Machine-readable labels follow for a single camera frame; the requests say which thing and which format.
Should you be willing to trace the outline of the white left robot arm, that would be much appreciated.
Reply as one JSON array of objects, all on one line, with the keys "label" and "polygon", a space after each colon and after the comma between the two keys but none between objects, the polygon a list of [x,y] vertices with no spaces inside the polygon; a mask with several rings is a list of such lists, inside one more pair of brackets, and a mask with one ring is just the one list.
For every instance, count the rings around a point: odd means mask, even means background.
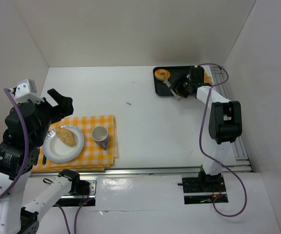
[{"label": "white left robot arm", "polygon": [[0,234],[34,234],[44,215],[65,194],[87,195],[88,181],[80,174],[64,169],[33,201],[23,205],[26,183],[39,158],[47,131],[52,123],[61,121],[74,111],[73,100],[50,89],[56,101],[52,106],[45,98],[31,98],[16,103],[13,95],[19,89],[4,89],[13,104],[5,119],[7,129],[0,144]]}]

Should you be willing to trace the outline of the stainless steel serving tongs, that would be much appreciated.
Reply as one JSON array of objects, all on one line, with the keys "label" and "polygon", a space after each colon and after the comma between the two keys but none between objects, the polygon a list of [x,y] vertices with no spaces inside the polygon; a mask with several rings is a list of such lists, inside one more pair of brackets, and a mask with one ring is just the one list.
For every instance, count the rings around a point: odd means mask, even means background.
[{"label": "stainless steel serving tongs", "polygon": [[178,95],[178,94],[176,94],[172,89],[171,89],[171,84],[170,84],[170,82],[168,81],[168,79],[169,79],[169,77],[164,77],[163,78],[163,83],[168,87],[168,89],[171,91],[171,93],[173,94],[173,96],[175,97],[175,99],[177,100],[177,101],[179,101],[180,100],[180,96]]}]

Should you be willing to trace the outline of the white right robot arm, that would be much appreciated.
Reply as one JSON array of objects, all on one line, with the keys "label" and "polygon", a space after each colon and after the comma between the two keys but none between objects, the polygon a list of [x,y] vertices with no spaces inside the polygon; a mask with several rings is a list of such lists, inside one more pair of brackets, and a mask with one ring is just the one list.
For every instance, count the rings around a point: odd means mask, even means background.
[{"label": "white right robot arm", "polygon": [[242,134],[242,120],[241,104],[223,97],[204,77],[203,67],[192,66],[189,74],[183,73],[175,80],[171,90],[182,98],[194,96],[205,104],[205,111],[209,111],[208,133],[213,149],[198,174],[200,187],[207,191],[221,180],[222,163],[231,144]]}]

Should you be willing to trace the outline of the oval bread roll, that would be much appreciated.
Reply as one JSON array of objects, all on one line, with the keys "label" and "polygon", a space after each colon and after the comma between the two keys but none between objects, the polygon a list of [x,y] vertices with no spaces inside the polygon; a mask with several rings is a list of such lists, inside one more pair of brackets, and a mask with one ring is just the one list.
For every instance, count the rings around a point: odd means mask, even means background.
[{"label": "oval bread roll", "polygon": [[55,128],[56,135],[58,138],[67,146],[75,147],[78,143],[77,137],[75,133],[72,131],[64,128],[64,127],[57,127]]}]

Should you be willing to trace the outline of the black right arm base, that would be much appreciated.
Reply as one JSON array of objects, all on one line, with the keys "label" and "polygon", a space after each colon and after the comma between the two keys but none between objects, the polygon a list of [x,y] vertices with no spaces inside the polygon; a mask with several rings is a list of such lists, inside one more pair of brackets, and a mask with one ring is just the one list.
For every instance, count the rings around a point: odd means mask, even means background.
[{"label": "black right arm base", "polygon": [[197,177],[183,177],[177,185],[182,187],[185,205],[210,204],[215,199],[217,203],[228,203],[223,177],[218,182],[206,185],[201,185]]}]

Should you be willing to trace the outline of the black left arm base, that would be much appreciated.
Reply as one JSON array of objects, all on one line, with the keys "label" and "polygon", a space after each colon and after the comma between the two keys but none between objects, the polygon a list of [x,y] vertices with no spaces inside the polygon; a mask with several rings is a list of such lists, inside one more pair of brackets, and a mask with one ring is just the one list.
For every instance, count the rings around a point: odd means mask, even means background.
[{"label": "black left arm base", "polygon": [[88,200],[85,206],[92,207],[96,204],[96,179],[87,179],[80,185],[75,194],[67,193],[56,203],[61,207],[78,207]]}]

